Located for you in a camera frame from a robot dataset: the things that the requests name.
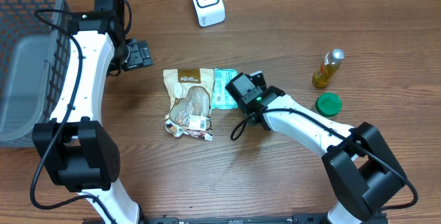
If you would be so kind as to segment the teal packet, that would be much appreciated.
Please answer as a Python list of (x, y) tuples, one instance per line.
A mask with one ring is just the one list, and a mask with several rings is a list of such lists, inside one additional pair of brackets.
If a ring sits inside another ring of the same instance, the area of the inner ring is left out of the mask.
[(212, 97), (212, 109), (232, 110), (238, 107), (225, 86), (238, 75), (235, 69), (214, 69), (214, 91)]

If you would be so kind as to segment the green lid white jar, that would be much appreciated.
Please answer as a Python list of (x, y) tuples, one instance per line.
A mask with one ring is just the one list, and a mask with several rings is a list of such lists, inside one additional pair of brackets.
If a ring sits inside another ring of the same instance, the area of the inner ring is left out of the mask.
[(331, 118), (341, 111), (342, 101), (337, 94), (327, 92), (316, 99), (314, 107), (320, 115)]

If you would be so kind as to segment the yellow liquid bottle silver cap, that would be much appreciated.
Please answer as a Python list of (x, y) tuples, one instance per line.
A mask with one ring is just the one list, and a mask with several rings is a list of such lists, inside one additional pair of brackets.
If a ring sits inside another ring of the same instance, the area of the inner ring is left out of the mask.
[(329, 84), (330, 78), (339, 69), (345, 54), (342, 49), (336, 48), (328, 52), (320, 67), (313, 73), (312, 83), (317, 88), (325, 88)]

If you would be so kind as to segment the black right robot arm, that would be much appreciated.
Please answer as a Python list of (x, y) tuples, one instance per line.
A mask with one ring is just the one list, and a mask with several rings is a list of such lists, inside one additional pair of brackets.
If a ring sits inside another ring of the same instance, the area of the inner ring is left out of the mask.
[(248, 123), (280, 132), (321, 158), (338, 202), (328, 223), (370, 221), (405, 185), (406, 174), (380, 131), (369, 123), (354, 128), (304, 108), (283, 90), (266, 86), (262, 72), (240, 73), (225, 89), (246, 116), (231, 139)]

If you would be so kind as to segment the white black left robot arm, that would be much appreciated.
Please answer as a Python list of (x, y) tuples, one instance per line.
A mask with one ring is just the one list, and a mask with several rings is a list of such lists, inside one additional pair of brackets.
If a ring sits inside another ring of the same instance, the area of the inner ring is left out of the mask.
[[(102, 223), (145, 223), (143, 211), (119, 179), (121, 157), (117, 144), (105, 131), (101, 105), (105, 80), (152, 65), (146, 41), (126, 37), (132, 24), (128, 0), (94, 0), (89, 12), (68, 12), (67, 28), (47, 25), (70, 40), (70, 56), (61, 95), (46, 123), (32, 130), (41, 161), (30, 186), (33, 206), (46, 210), (85, 199)], [(52, 205), (37, 201), (42, 170), (55, 185), (77, 196)]]

